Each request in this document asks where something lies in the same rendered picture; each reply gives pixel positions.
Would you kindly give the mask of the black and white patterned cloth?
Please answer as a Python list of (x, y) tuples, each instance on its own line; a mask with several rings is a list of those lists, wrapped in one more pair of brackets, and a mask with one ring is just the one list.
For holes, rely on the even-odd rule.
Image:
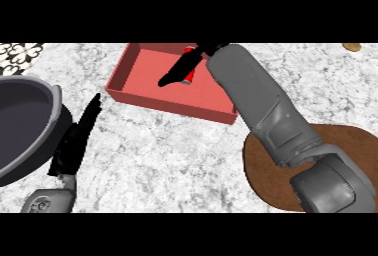
[(21, 75), (33, 67), (43, 43), (0, 43), (0, 76)]

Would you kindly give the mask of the brown wooden cutting board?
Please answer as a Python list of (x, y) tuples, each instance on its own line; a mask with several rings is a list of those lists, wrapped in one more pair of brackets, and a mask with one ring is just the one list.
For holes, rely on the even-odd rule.
[[(313, 124), (322, 142), (337, 145), (369, 177), (377, 190), (378, 213), (378, 137), (359, 127), (334, 124)], [(260, 199), (275, 208), (303, 212), (289, 179), (315, 163), (304, 163), (295, 168), (278, 167), (253, 134), (248, 134), (244, 150), (244, 172), (250, 186)]]

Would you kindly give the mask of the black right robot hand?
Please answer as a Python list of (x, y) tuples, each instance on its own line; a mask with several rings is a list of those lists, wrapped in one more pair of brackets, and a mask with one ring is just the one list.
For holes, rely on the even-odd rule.
[(171, 83), (182, 82), (189, 73), (195, 70), (202, 61), (202, 55), (208, 58), (227, 46), (227, 43), (198, 43), (196, 47), (186, 52), (158, 81), (158, 86), (164, 87)]

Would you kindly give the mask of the red can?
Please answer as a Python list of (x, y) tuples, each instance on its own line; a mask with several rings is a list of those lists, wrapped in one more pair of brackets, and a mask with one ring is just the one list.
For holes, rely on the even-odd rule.
[[(193, 46), (188, 46), (188, 47), (185, 48), (185, 53), (190, 52), (193, 49), (195, 49)], [(192, 69), (192, 71), (189, 72), (186, 78), (180, 81), (182, 84), (189, 85), (189, 84), (192, 83), (193, 74), (195, 74), (195, 69)]]

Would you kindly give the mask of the grey pot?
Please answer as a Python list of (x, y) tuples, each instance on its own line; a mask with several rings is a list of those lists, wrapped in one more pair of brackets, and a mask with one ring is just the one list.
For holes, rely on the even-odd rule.
[(0, 187), (49, 161), (71, 124), (61, 87), (30, 76), (1, 76)]

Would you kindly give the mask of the red cardboard box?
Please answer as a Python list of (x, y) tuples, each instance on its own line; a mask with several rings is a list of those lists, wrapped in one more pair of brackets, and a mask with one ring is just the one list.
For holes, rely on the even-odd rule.
[(120, 103), (232, 124), (238, 111), (207, 70), (204, 57), (189, 84), (158, 86), (158, 81), (195, 43), (130, 43), (124, 49), (106, 92)]

